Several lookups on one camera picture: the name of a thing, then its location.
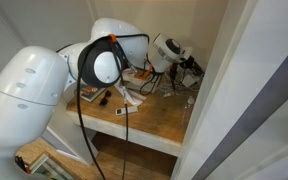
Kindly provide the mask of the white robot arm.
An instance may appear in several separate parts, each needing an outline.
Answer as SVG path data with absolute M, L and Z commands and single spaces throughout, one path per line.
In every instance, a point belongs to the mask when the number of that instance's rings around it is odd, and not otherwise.
M 157 53 L 152 59 L 147 58 L 148 46 L 149 36 L 135 26 L 100 18 L 87 42 L 58 52 L 40 46 L 21 49 L 0 73 L 0 180 L 48 180 L 23 171 L 15 155 L 43 134 L 72 83 L 114 86 L 129 103 L 137 94 L 124 85 L 125 69 L 161 75 L 172 64 L 192 58 L 190 47 L 163 34 L 154 39 Z

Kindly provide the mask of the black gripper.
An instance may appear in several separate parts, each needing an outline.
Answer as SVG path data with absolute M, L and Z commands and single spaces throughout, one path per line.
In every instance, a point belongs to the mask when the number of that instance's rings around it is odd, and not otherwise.
M 170 73 L 169 73 L 171 82 L 175 81 L 178 66 L 180 66 L 183 69 L 190 69 L 193 72 L 193 74 L 196 76 L 201 75 L 201 67 L 198 65 L 195 59 L 192 56 L 190 56 L 186 61 L 172 64 L 170 68 Z

